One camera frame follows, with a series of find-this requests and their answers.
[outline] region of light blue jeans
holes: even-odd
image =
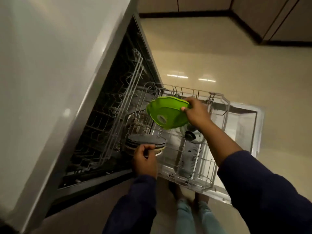
[[[205,234],[226,234],[206,202],[200,201],[198,206],[199,218]],[[192,209],[186,199],[179,199],[177,202],[176,234],[196,234]]]

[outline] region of green bowl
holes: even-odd
[[[150,117],[165,130],[178,128],[188,123],[186,114],[181,107],[191,108],[187,101],[175,97],[158,97],[146,107]]]

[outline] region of beige tile floor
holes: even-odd
[[[230,101],[263,107],[259,160],[312,199],[312,48],[258,46],[225,17],[143,19],[142,25],[163,83],[215,91]],[[33,234],[100,233],[130,184],[126,181],[45,219]],[[214,200],[209,206],[229,234],[249,233],[234,208]],[[175,217],[167,182],[159,178],[151,233],[174,233]],[[201,233],[198,220],[197,228]]]

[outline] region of sleeve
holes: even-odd
[[[312,203],[248,151],[228,156],[218,176],[251,233],[312,233]]]
[[[156,179],[138,176],[112,210],[103,234],[150,233],[156,216]]]

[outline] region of person's left hand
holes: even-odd
[[[148,150],[148,158],[144,157],[144,150]],[[141,144],[135,150],[133,157],[133,170],[137,175],[150,175],[157,178],[157,160],[154,150],[155,145]]]

